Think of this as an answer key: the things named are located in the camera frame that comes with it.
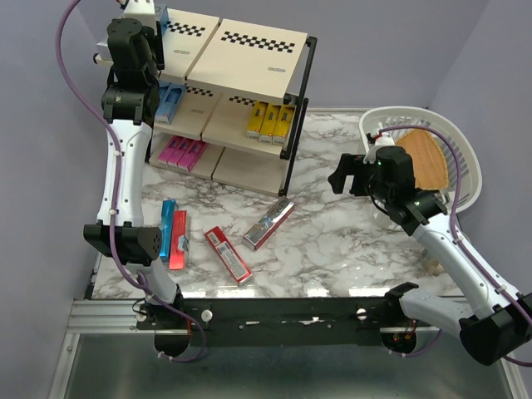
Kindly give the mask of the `silver blue R&O box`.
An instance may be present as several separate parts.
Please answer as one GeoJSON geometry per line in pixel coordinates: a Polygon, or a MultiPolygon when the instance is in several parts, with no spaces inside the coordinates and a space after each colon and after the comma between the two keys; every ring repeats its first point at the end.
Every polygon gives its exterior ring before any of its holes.
{"type": "Polygon", "coordinates": [[[155,19],[160,24],[161,32],[165,33],[170,24],[168,7],[166,4],[155,5],[155,19]]]}

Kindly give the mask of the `light blue toothpaste box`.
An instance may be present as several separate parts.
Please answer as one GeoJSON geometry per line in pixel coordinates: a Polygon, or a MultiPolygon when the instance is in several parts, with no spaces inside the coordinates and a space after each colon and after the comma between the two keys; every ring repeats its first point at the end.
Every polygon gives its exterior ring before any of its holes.
{"type": "Polygon", "coordinates": [[[161,81],[159,83],[159,96],[160,96],[160,100],[162,101],[165,97],[165,94],[168,90],[168,87],[169,87],[169,83],[168,82],[163,82],[161,81]]]}
{"type": "Polygon", "coordinates": [[[186,89],[185,85],[175,83],[169,83],[160,89],[160,104],[155,113],[156,123],[169,125],[172,122],[186,89]]]}

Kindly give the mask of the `yellow toothpaste box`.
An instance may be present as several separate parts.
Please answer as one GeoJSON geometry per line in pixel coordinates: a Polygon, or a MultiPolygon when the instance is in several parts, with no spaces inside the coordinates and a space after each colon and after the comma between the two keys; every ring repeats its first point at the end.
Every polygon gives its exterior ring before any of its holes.
{"type": "Polygon", "coordinates": [[[269,104],[264,114],[263,124],[259,132],[259,141],[264,143],[273,143],[273,133],[277,125],[277,120],[282,107],[279,105],[269,104]]]}
{"type": "Polygon", "coordinates": [[[256,101],[254,103],[254,107],[246,127],[246,135],[248,138],[257,140],[259,139],[267,109],[268,103],[266,102],[256,101]]]}
{"type": "Polygon", "coordinates": [[[295,112],[294,106],[281,106],[278,113],[278,119],[273,129],[272,143],[275,145],[284,145],[290,127],[293,122],[293,116],[295,112]]]}

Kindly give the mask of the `pink toothpaste box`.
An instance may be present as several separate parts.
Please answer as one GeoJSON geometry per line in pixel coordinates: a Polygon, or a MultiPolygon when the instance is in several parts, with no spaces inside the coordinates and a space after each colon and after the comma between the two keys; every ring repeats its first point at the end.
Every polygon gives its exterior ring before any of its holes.
{"type": "Polygon", "coordinates": [[[177,167],[180,170],[191,172],[207,147],[207,143],[201,140],[194,140],[188,147],[187,151],[181,156],[177,167]]]}
{"type": "Polygon", "coordinates": [[[183,154],[183,150],[180,148],[182,141],[182,137],[174,135],[158,156],[158,162],[165,165],[176,165],[183,154]]]}
{"type": "Polygon", "coordinates": [[[174,148],[170,157],[166,161],[166,164],[174,169],[186,170],[190,172],[192,166],[190,164],[190,152],[193,145],[196,143],[195,140],[189,138],[182,138],[179,144],[174,148]]]}

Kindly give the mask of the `pink toothpaste box back side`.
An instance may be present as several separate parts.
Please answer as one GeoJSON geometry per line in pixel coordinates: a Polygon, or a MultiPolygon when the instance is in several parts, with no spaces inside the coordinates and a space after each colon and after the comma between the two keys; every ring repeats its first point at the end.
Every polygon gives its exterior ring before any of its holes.
{"type": "Polygon", "coordinates": [[[187,151],[181,156],[177,167],[180,170],[191,172],[207,147],[207,143],[201,140],[194,140],[188,147],[187,151]]]}

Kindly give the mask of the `blue metallic toothpaste box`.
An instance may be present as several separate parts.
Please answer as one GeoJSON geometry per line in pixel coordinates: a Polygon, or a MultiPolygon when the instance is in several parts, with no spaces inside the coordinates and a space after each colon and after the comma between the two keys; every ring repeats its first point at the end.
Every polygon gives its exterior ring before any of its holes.
{"type": "Polygon", "coordinates": [[[160,259],[163,263],[170,261],[170,246],[171,235],[174,221],[174,212],[178,209],[178,205],[174,199],[164,200],[161,208],[161,247],[160,259]]]}

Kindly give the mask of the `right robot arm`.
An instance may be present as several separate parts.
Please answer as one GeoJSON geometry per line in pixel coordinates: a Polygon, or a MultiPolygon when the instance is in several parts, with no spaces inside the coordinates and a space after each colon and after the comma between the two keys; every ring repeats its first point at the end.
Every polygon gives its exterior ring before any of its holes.
{"type": "Polygon", "coordinates": [[[412,158],[399,146],[379,148],[372,162],[343,154],[329,176],[339,195],[352,177],[351,195],[383,204],[386,214],[436,256],[465,295],[460,305],[414,284],[388,293],[384,319],[394,326],[416,319],[461,341],[479,363],[489,366],[531,340],[531,297],[505,281],[463,237],[451,212],[430,191],[416,187],[412,158]]]}

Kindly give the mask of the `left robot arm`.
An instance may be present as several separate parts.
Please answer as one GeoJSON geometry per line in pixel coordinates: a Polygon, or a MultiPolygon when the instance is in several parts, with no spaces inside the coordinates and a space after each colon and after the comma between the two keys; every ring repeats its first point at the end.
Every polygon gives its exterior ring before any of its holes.
{"type": "Polygon", "coordinates": [[[112,20],[107,34],[112,66],[101,100],[106,179],[96,222],[85,225],[83,237],[157,306],[155,317],[164,327],[176,328],[185,315],[176,302],[180,289],[160,259],[160,229],[145,225],[141,205],[145,155],[160,104],[160,41],[153,28],[130,17],[112,20]]]}

